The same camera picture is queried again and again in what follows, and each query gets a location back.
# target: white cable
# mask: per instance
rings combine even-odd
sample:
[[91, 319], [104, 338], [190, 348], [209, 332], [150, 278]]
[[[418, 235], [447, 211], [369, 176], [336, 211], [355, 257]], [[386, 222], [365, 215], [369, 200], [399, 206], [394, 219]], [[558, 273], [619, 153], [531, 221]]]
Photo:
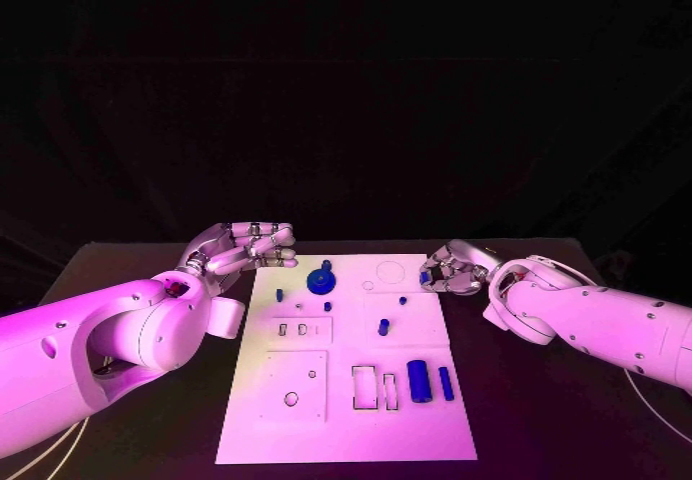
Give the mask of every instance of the white cable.
[[55, 443], [51, 445], [48, 450], [4, 480], [15, 480], [43, 460], [46, 455], [58, 448], [58, 445], [65, 441], [69, 434], [72, 433], [72, 430], [75, 430], [78, 425], [79, 425], [79, 422], [76, 422], [69, 427], [69, 430], [65, 432], [62, 437], [55, 441]]
[[632, 387], [634, 388], [634, 391], [637, 392], [639, 398], [645, 402], [645, 405], [649, 407], [649, 410], [653, 412], [653, 414], [659, 417], [659, 420], [668, 425], [668, 428], [689, 442], [692, 443], [692, 439], [670, 425], [669, 421], [663, 418], [660, 413], [656, 411], [656, 409], [652, 407], [652, 404], [646, 401], [645, 396], [642, 395], [642, 392], [639, 391], [637, 385], [634, 384], [634, 380], [632, 379], [632, 375], [627, 369], [624, 369], [624, 374], [627, 375], [627, 379], [630, 380]]
[[52, 478], [55, 477], [55, 474], [58, 473], [58, 470], [62, 468], [62, 465], [68, 461], [69, 455], [72, 455], [72, 451], [75, 450], [75, 447], [76, 447], [76, 442], [79, 442], [79, 439], [82, 438], [82, 433], [84, 433], [84, 429], [87, 428], [87, 422], [88, 421], [89, 421], [89, 417], [87, 417], [84, 419], [82, 429], [79, 430], [79, 433], [76, 434], [76, 438], [75, 438], [75, 441], [72, 442], [72, 446], [69, 447], [68, 453], [65, 454], [65, 457], [62, 458], [62, 462], [55, 467], [55, 470], [51, 473], [51, 476], [46, 478], [46, 480], [52, 480]]

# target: white board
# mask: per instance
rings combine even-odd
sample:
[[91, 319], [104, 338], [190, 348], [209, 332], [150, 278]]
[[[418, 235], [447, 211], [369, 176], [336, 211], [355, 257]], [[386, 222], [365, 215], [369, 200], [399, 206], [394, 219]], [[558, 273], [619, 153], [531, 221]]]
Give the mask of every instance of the white board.
[[[320, 296], [306, 278], [326, 259], [336, 288]], [[440, 301], [418, 284], [425, 256], [303, 255], [299, 262], [294, 269], [257, 272], [216, 463], [474, 460]], [[386, 336], [378, 334], [379, 317], [391, 320]], [[411, 401], [407, 373], [407, 362], [418, 359], [433, 390], [424, 404]], [[355, 366], [375, 367], [376, 409], [353, 408]], [[394, 374], [395, 388], [391, 376], [385, 388], [385, 374]], [[361, 394], [372, 396], [371, 385]], [[397, 410], [388, 410], [394, 392]]]

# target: blue object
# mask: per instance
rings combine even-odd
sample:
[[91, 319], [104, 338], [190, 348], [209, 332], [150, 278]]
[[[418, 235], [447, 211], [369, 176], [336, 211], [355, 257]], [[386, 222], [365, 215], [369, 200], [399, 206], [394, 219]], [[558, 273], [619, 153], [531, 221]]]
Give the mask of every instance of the blue object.
[[408, 367], [408, 383], [411, 385], [411, 400], [414, 403], [428, 403], [433, 401], [433, 392], [430, 391], [428, 366], [422, 360], [411, 360]]
[[316, 295], [326, 295], [336, 286], [336, 277], [332, 273], [332, 262], [324, 260], [322, 268], [313, 270], [307, 276], [307, 289]]
[[384, 318], [384, 319], [379, 321], [378, 333], [379, 333], [382, 336], [385, 336], [388, 330], [389, 330], [389, 320], [388, 320], [386, 318]]
[[440, 380], [443, 382], [444, 399], [450, 402], [454, 400], [454, 392], [451, 391], [450, 371], [447, 367], [440, 367]]

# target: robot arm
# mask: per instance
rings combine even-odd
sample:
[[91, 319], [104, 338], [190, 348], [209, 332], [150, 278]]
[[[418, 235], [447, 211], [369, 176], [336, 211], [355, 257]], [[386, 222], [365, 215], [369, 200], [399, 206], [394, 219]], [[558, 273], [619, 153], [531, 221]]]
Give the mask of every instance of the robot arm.
[[627, 370], [692, 390], [692, 309], [595, 283], [541, 256], [500, 260], [453, 240], [421, 267], [431, 291], [469, 295], [489, 283], [484, 318], [526, 341], [567, 343]]
[[175, 270], [0, 318], [0, 458], [185, 365], [205, 333], [235, 338], [245, 306], [218, 295], [242, 270], [294, 267], [293, 243], [290, 224], [218, 224]]

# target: table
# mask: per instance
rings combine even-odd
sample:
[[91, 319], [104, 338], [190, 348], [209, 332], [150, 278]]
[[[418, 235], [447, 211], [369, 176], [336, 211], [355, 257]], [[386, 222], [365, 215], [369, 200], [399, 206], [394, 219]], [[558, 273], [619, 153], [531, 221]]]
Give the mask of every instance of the table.
[[[444, 242], [299, 242], [296, 250], [299, 254], [430, 254]], [[503, 258], [541, 254], [598, 279], [572, 239], [489, 239], [484, 245]], [[176, 265], [183, 248], [185, 244], [85, 245], [43, 303], [151, 277]], [[226, 296], [249, 303], [252, 281], [249, 272]], [[215, 465], [242, 337], [222, 340], [206, 335], [188, 365], [91, 418], [56, 478], [689, 478], [692, 445], [647, 410], [623, 370], [559, 339], [544, 347], [503, 332], [482, 317], [487, 295], [441, 295], [440, 300], [477, 461]], [[692, 401], [685, 392], [643, 378], [637, 384], [673, 424], [692, 433]], [[0, 478], [53, 441], [0, 460]], [[68, 440], [20, 478], [45, 478], [71, 444]]]

